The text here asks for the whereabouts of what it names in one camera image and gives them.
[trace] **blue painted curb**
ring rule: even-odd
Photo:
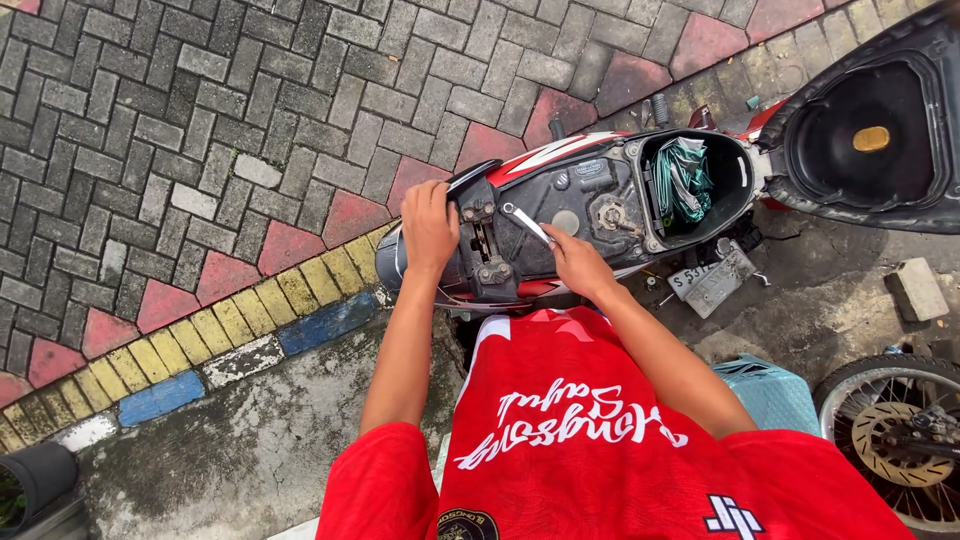
[[[193,370],[184,371],[120,400],[117,420],[124,428],[136,426],[200,399],[205,393],[204,384],[197,373]]]
[[[276,337],[283,353],[293,356],[370,322],[376,312],[376,299],[370,292],[364,291],[340,304],[322,307],[279,330]]]

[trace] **person's left hand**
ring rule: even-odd
[[[400,205],[408,273],[423,273],[439,281],[457,247],[460,226],[456,207],[446,201],[448,187],[436,180],[414,185]]]

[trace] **light blue plastic stool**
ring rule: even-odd
[[[710,369],[733,390],[761,430],[795,430],[823,436],[810,388],[801,377],[743,353],[736,360],[714,364]]]

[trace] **scooter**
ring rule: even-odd
[[[590,242],[618,279],[714,239],[758,199],[845,223],[960,234],[960,38],[945,3],[915,13],[758,115],[743,134],[697,128],[565,136],[450,178],[460,244],[436,304],[502,312],[569,292],[538,223]],[[677,137],[704,141],[712,207],[665,224],[652,163]],[[380,241],[377,273],[399,291],[402,223]]]

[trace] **hand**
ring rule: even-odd
[[[613,270],[592,244],[552,225],[541,223],[540,226],[555,240],[550,242],[550,251],[557,261],[557,275],[570,290],[596,304],[601,294],[617,286]]]
[[[446,202],[448,184],[430,180],[407,189],[400,205],[407,273],[413,271],[440,280],[446,262],[460,240],[457,210]]]

